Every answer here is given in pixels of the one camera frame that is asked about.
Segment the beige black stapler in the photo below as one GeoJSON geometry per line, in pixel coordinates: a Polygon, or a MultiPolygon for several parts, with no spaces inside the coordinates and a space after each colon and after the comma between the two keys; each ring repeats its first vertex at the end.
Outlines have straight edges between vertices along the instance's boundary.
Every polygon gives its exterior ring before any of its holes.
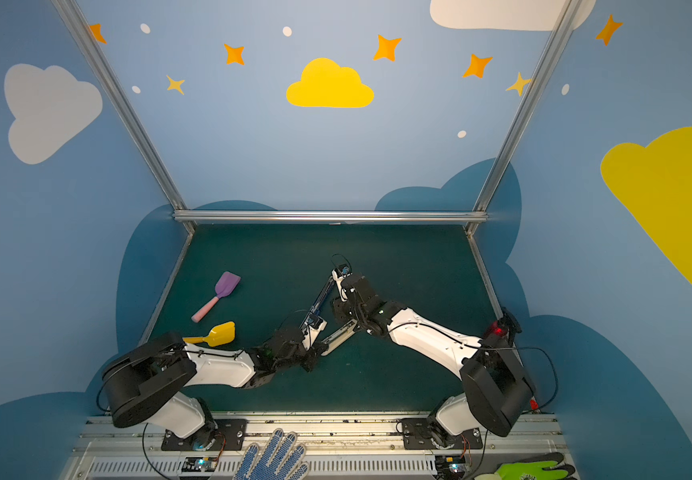
{"type": "Polygon", "coordinates": [[[345,325],[336,330],[323,340],[323,347],[320,354],[327,356],[335,351],[339,346],[350,339],[358,329],[358,321],[350,320],[345,325]]]}

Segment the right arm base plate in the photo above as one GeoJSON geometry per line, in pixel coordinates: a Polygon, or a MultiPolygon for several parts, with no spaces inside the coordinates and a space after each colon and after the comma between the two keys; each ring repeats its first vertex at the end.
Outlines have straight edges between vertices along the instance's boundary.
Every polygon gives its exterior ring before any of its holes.
{"type": "Polygon", "coordinates": [[[429,418],[404,418],[400,421],[400,433],[406,450],[481,450],[483,437],[478,428],[453,435],[436,420],[429,418]]]}

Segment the yellow spatula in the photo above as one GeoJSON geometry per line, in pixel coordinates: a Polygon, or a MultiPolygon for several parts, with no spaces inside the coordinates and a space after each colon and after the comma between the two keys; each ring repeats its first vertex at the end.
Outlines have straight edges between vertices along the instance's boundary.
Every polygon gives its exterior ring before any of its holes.
{"type": "Polygon", "coordinates": [[[206,344],[211,348],[226,345],[236,338],[236,325],[234,322],[226,322],[214,326],[210,332],[201,337],[184,337],[183,341],[189,344],[206,344]]]}

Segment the left aluminium frame post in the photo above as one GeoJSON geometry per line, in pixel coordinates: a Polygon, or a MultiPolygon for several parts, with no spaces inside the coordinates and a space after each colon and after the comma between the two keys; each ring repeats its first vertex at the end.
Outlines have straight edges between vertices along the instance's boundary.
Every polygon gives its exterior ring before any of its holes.
{"type": "Polygon", "coordinates": [[[111,104],[153,174],[174,212],[186,210],[186,203],[136,114],[113,68],[94,38],[90,25],[76,1],[52,0],[61,20],[103,87],[111,104]]]}

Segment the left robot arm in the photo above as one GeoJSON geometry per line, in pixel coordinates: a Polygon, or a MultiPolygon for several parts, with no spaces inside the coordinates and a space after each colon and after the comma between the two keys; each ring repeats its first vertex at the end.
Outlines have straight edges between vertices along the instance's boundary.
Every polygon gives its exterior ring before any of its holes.
{"type": "Polygon", "coordinates": [[[210,450],[219,437],[218,422],[205,400],[182,390],[197,385],[253,389],[295,366],[310,371],[329,349],[318,336],[317,329],[292,327],[258,347],[224,351],[189,344],[168,332],[117,358],[103,372],[113,425],[152,424],[187,449],[210,450]]]}

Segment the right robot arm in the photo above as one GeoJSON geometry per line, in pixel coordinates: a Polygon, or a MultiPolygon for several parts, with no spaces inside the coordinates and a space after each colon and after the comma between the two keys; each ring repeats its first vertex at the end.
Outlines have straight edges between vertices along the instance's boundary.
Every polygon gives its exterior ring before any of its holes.
{"type": "Polygon", "coordinates": [[[427,418],[432,437],[447,445],[465,431],[481,428],[500,437],[512,431],[535,395],[535,385],[514,345],[522,331],[506,314],[484,337],[443,327],[410,307],[381,299],[358,273],[332,273],[339,298],[336,317],[356,331],[414,350],[452,372],[463,393],[444,400],[427,418]]]}

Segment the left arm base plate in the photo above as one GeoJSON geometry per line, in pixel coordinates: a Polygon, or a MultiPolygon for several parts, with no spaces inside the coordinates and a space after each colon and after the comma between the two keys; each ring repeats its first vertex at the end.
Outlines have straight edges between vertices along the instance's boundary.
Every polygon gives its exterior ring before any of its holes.
{"type": "Polygon", "coordinates": [[[179,452],[239,451],[243,448],[247,424],[245,419],[208,420],[195,433],[184,438],[166,430],[161,449],[179,452]]]}

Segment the blue black stapler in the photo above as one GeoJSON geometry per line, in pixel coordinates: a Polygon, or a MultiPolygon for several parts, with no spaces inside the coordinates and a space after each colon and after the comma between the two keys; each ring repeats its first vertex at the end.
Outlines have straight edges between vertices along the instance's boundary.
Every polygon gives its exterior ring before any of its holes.
{"type": "Polygon", "coordinates": [[[325,304],[325,301],[326,301],[327,298],[329,297],[330,293],[333,291],[334,286],[335,286],[335,282],[334,282],[334,280],[333,280],[333,278],[332,278],[332,275],[330,275],[330,276],[328,277],[327,281],[325,282],[325,285],[324,285],[323,288],[321,289],[320,293],[318,294],[317,298],[315,299],[313,305],[312,305],[312,306],[309,308],[309,310],[307,311],[304,320],[307,318],[307,316],[308,316],[309,314],[318,315],[318,316],[322,317],[322,316],[321,316],[322,308],[323,308],[323,306],[324,306],[324,304],[325,304]]]}

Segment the green black work glove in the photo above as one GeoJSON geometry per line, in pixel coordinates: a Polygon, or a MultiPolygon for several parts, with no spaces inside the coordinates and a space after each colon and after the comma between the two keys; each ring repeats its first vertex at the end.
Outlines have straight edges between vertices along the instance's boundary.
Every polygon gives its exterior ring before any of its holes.
{"type": "Polygon", "coordinates": [[[502,463],[492,473],[475,480],[559,480],[576,479],[576,468],[567,463],[561,452],[552,452],[523,460],[502,463]]]}

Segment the aluminium rear frame bar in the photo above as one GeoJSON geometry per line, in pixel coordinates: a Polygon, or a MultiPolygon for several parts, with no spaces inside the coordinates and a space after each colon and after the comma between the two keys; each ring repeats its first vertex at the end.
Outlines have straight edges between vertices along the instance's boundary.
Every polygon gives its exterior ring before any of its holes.
{"type": "Polygon", "coordinates": [[[176,210],[180,222],[217,223],[484,223],[485,212],[176,210]]]}

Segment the purple pink spatula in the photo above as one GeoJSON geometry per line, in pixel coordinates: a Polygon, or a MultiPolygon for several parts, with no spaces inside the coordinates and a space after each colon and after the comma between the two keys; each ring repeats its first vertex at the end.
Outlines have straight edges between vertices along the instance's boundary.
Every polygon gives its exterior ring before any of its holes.
{"type": "Polygon", "coordinates": [[[214,296],[192,315],[191,320],[199,323],[221,299],[228,297],[235,290],[240,281],[239,275],[225,271],[215,285],[214,296]]]}

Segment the controller board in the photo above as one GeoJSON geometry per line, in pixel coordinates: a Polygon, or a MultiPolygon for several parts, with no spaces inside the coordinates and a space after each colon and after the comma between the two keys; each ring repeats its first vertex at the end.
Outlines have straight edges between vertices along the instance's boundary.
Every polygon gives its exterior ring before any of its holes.
{"type": "Polygon", "coordinates": [[[182,473],[213,473],[219,465],[217,457],[187,457],[181,466],[182,473]]]}
{"type": "Polygon", "coordinates": [[[453,456],[436,456],[435,469],[436,480],[461,480],[468,472],[467,464],[453,456]]]}

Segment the blue dotted work glove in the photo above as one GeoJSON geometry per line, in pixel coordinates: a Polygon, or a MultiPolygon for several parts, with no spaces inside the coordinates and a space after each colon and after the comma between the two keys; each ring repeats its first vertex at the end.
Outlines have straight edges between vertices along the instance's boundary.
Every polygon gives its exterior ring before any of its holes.
{"type": "Polygon", "coordinates": [[[233,479],[302,480],[310,473],[305,457],[306,447],[298,435],[278,428],[265,446],[253,443],[248,447],[233,479]]]}

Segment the right controller board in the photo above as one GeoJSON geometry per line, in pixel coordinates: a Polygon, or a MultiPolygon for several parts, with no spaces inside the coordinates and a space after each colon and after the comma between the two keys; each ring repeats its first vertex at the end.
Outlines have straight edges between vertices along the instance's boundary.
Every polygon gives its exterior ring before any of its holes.
{"type": "Polygon", "coordinates": [[[461,480],[468,472],[467,464],[453,456],[436,456],[435,469],[436,480],[461,480]]]}

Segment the aluminium frame post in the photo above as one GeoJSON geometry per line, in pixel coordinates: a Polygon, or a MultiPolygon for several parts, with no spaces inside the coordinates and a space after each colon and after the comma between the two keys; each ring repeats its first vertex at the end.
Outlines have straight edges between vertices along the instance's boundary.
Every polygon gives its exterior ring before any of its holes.
{"type": "Polygon", "coordinates": [[[566,1],[560,11],[557,23],[533,72],[532,82],[528,85],[527,92],[522,95],[504,143],[477,197],[474,213],[487,214],[541,97],[569,43],[575,30],[575,22],[581,17],[584,4],[585,1],[582,0],[566,1]]]}
{"type": "Polygon", "coordinates": [[[103,87],[111,104],[153,174],[174,212],[186,210],[186,203],[136,114],[113,68],[94,38],[90,25],[76,1],[52,0],[61,20],[103,87]]]}

